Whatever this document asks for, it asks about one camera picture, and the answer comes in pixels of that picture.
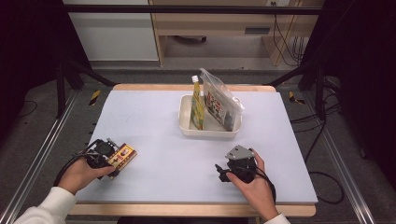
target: white sleeve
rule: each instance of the white sleeve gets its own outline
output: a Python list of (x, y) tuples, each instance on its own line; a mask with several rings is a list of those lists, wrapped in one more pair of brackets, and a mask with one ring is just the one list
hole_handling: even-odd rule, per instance
[(76, 202), (76, 197), (69, 191), (53, 187), (42, 204), (27, 209), (14, 224), (64, 224)]
[(279, 214), (277, 217), (264, 222), (264, 224), (290, 224), (290, 222), (283, 214)]

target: wooden table edge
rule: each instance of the wooden table edge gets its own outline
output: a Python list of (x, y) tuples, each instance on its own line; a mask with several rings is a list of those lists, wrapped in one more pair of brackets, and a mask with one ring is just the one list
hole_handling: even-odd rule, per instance
[[(192, 83), (188, 84), (118, 84), (113, 91), (193, 91)], [(276, 92), (272, 86), (227, 85), (230, 91), (269, 91)]]
[[(312, 217), (313, 203), (279, 204), (279, 213), (286, 217)], [(70, 215), (134, 216), (134, 217), (258, 217), (248, 204), (234, 203), (78, 203)]]

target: white table surface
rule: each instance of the white table surface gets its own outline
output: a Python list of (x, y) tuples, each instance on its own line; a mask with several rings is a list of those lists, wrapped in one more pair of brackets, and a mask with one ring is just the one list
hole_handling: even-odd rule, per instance
[(94, 180), (79, 203), (247, 203), (215, 164), (234, 146), (265, 160), (277, 203), (316, 203), (317, 196), (277, 92), (236, 91), (246, 108), (235, 138), (191, 137), (178, 127), (180, 99), (191, 91), (112, 91), (93, 132), (134, 147), (137, 156), (115, 179)]

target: person's left hand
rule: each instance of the person's left hand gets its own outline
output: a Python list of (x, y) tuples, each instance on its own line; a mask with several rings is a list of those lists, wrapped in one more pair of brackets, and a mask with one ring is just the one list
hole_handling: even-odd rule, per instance
[(79, 190), (87, 187), (95, 178), (108, 175), (115, 169), (113, 166), (92, 169), (87, 161), (81, 158), (64, 172), (58, 187), (76, 195)]

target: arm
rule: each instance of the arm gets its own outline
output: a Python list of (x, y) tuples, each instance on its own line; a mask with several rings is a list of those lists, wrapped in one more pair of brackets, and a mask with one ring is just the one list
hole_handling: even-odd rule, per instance
[(14, 223), (65, 223), (67, 214), (76, 204), (76, 193), (95, 178), (108, 175), (114, 169), (112, 166), (92, 169), (85, 159), (79, 159), (67, 169), (58, 187), (51, 188), (42, 204), (27, 209)]
[[(256, 151), (255, 160), (257, 162), (257, 167), (265, 172), (264, 161)], [(241, 190), (252, 208), (259, 213), (264, 221), (266, 221), (265, 224), (289, 223), (282, 214), (277, 212), (271, 189), (265, 179), (256, 175), (254, 180), (247, 184), (232, 173), (227, 173), (227, 177), (239, 188), (239, 190)]]

